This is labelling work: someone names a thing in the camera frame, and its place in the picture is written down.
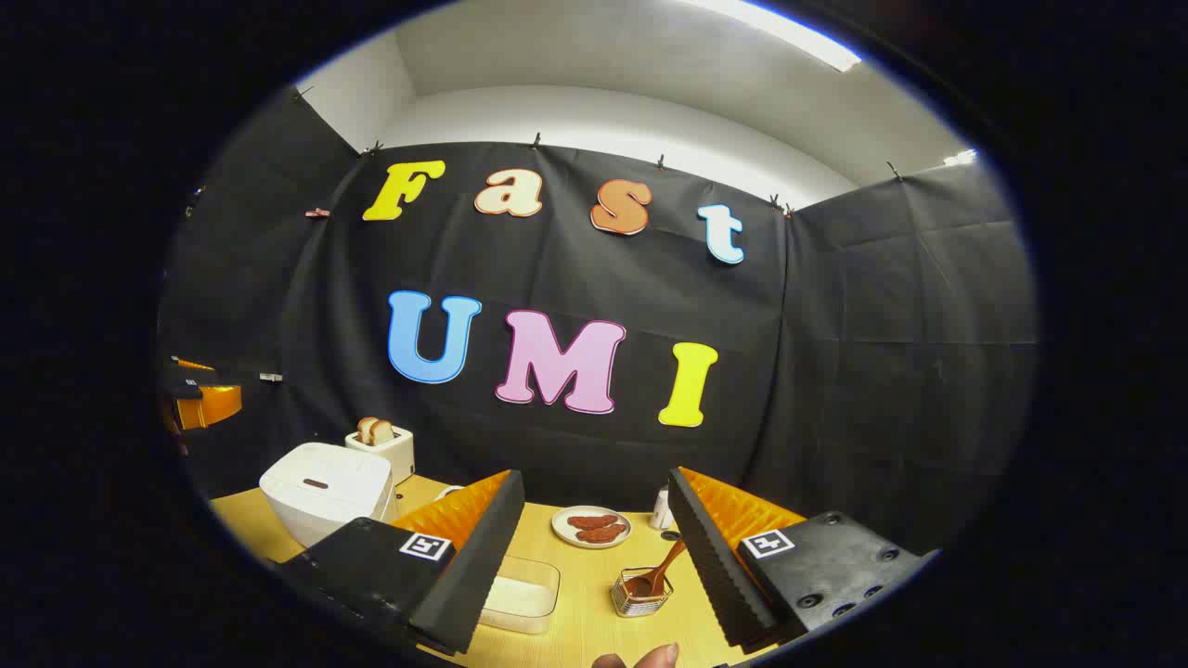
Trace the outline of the white toaster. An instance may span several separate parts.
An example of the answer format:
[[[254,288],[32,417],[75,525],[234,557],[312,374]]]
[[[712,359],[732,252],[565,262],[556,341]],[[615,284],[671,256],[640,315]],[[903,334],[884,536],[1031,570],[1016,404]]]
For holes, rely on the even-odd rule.
[[[345,435],[345,447],[387,460],[392,470],[392,483],[403,483],[416,473],[413,434],[394,424],[392,427],[394,427],[394,439],[388,443],[379,447],[362,445],[356,439],[356,429]]]

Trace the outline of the clear plastic container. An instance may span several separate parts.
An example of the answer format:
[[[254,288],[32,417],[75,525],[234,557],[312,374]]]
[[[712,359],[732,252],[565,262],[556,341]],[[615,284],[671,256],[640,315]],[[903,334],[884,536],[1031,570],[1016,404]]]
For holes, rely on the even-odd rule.
[[[537,559],[522,559],[506,555],[503,559],[499,571],[497,571],[497,576],[514,578],[546,585],[557,595],[555,609],[552,609],[552,612],[555,612],[557,603],[560,603],[561,574],[552,565],[537,561]],[[552,613],[546,617],[525,619],[510,616],[484,616],[484,610],[481,610],[479,624],[510,631],[510,634],[535,636],[546,634],[551,619]]]

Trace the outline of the white round plate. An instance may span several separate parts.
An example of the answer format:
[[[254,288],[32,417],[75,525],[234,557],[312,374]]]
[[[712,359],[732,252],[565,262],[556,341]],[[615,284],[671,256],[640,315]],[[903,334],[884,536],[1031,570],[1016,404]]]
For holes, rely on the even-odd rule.
[[[615,519],[615,525],[621,527],[621,532],[605,542],[590,542],[579,537],[582,529],[570,523],[570,519],[594,519],[594,517],[611,516]],[[613,546],[621,546],[632,532],[632,523],[627,516],[611,511],[609,508],[598,508],[598,505],[571,505],[561,508],[551,519],[552,532],[569,546],[577,546],[584,549],[608,549]]]

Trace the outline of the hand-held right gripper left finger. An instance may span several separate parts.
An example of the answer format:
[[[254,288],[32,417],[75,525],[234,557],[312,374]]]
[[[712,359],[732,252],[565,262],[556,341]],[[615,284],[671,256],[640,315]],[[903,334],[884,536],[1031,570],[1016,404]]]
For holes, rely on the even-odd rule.
[[[504,470],[400,519],[350,519],[278,575],[387,647],[465,654],[522,511],[522,472]]]

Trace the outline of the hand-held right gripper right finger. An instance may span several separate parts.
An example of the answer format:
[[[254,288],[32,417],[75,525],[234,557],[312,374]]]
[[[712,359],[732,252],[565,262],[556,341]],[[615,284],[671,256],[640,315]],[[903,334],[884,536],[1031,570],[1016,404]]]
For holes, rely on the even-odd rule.
[[[801,516],[695,470],[670,470],[666,491],[718,625],[742,650],[835,626],[929,561],[843,512]]]

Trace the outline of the white rice cooker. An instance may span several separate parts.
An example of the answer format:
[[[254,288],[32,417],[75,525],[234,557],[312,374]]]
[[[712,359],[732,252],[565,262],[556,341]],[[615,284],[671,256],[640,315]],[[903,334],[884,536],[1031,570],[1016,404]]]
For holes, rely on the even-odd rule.
[[[297,445],[264,472],[259,489],[286,532],[305,548],[349,521],[384,521],[394,513],[390,461],[343,445]]]

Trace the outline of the white rice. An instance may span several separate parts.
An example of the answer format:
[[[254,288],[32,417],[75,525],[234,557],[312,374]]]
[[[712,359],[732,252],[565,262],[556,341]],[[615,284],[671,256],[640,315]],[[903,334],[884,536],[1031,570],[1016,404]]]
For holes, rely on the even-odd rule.
[[[546,584],[497,576],[484,604],[484,616],[546,617],[552,613],[556,599],[556,593]]]

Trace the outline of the black backdrop cloth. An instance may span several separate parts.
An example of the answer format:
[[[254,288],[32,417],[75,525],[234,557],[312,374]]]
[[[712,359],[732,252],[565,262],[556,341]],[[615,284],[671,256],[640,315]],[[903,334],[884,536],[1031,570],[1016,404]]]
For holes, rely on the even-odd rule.
[[[684,466],[925,552],[1013,456],[1037,305],[975,165],[786,218],[607,155],[492,174],[378,155],[277,97],[181,223],[162,351],[244,392],[184,440],[207,497],[377,415],[442,483],[522,470],[536,503],[645,510]]]

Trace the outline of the brown wooden spoon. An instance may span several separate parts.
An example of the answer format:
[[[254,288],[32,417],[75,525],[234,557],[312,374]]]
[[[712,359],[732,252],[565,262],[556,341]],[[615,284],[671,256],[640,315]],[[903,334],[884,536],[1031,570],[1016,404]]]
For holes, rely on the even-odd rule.
[[[628,597],[636,597],[642,599],[642,597],[661,597],[665,594],[665,575],[666,568],[680,557],[685,549],[685,542],[683,538],[677,540],[666,557],[650,571],[646,571],[642,575],[631,578],[624,582],[624,591]]]

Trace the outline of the row of black cloth clips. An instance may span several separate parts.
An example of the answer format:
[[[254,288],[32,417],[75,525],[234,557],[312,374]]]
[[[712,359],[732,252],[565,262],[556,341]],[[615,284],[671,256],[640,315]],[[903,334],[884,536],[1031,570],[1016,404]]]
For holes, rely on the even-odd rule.
[[[581,87],[492,87],[404,106],[372,140],[378,164],[475,158],[481,174],[541,169],[546,157],[607,155],[645,174],[690,174],[794,212],[859,190],[801,149],[708,111]]]

